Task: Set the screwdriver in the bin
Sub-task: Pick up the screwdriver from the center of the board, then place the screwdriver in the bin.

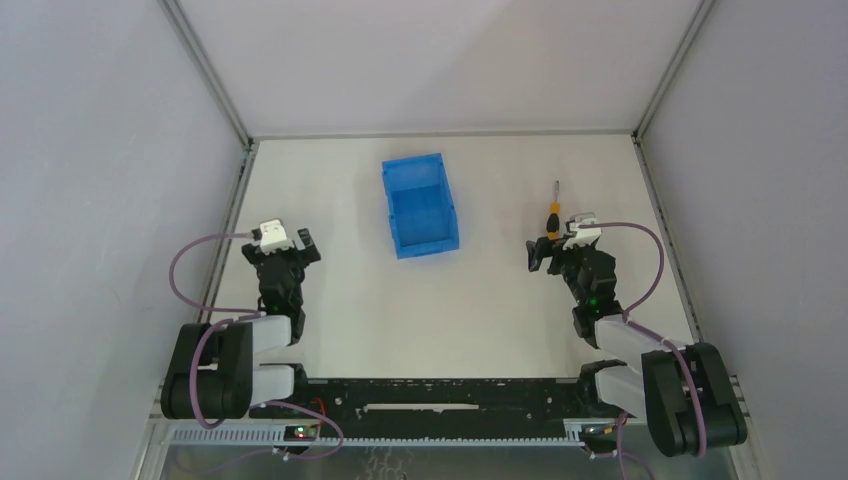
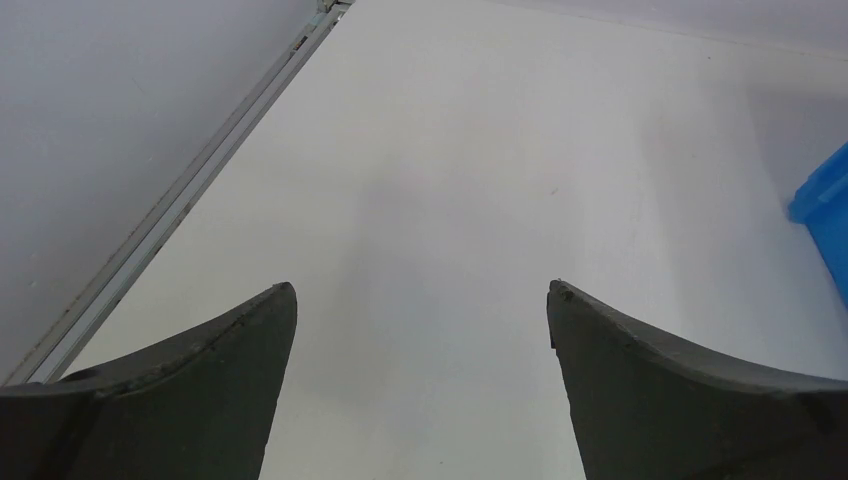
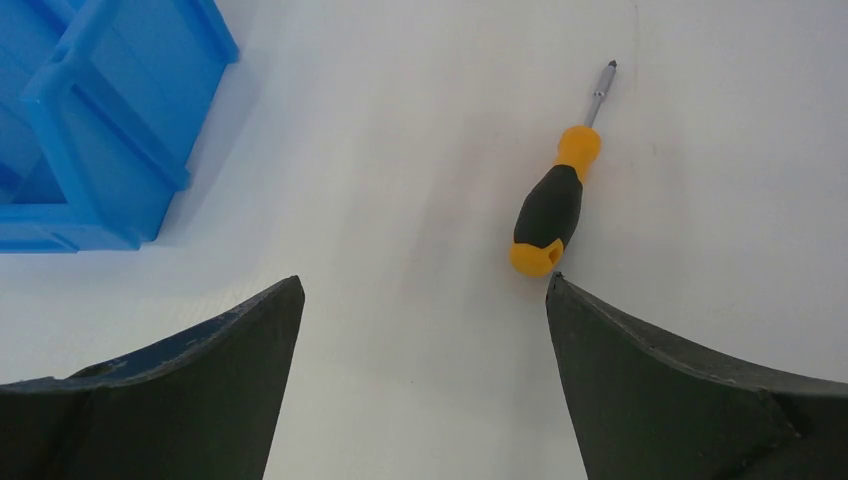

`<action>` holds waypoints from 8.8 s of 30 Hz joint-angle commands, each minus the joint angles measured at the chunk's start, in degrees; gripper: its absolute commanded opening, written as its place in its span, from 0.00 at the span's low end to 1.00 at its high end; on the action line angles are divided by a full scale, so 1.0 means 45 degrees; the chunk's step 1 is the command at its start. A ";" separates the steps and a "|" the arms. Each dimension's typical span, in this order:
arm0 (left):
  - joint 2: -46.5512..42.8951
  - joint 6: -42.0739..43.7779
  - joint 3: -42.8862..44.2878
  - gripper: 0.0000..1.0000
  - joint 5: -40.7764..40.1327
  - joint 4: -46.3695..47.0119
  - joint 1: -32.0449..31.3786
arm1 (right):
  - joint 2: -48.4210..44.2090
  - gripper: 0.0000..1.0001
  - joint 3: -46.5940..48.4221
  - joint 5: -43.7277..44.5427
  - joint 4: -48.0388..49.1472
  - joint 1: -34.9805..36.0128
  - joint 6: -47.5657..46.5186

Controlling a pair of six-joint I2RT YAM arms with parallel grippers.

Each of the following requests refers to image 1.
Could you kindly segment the orange black handled screwdriver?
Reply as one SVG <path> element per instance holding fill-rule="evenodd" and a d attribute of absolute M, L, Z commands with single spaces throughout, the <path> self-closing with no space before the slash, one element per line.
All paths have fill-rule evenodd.
<path fill-rule="evenodd" d="M 553 184 L 553 201 L 549 206 L 549 213 L 546 221 L 546 235 L 549 240 L 556 240 L 559 237 L 560 231 L 560 211 L 561 204 L 559 202 L 560 182 L 554 181 Z"/>

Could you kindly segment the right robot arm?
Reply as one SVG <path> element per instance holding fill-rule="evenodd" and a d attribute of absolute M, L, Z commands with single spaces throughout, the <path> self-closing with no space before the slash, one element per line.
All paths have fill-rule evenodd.
<path fill-rule="evenodd" d="M 658 255 L 647 291 L 624 307 L 616 294 L 616 259 L 598 247 L 605 226 L 581 214 L 525 244 L 528 270 L 545 267 L 568 287 L 578 336 L 614 358 L 583 369 L 591 399 L 644 420 L 667 457 L 702 457 L 712 448 L 744 444 L 746 417 L 719 350 L 706 342 L 679 342 L 633 316 L 657 289 L 665 255 Z"/>

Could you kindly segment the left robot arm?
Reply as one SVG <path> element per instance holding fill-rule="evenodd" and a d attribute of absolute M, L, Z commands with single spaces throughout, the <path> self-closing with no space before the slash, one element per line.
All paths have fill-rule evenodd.
<path fill-rule="evenodd" d="M 311 233 L 303 228 L 291 237 L 273 220 L 238 237 L 256 273 L 257 303 L 222 308 L 223 320 L 180 328 L 161 392 L 168 419 L 194 419 L 212 429 L 244 416 L 253 398 L 255 353 L 296 344 L 303 335 L 302 285 L 307 267 L 321 259 Z"/>

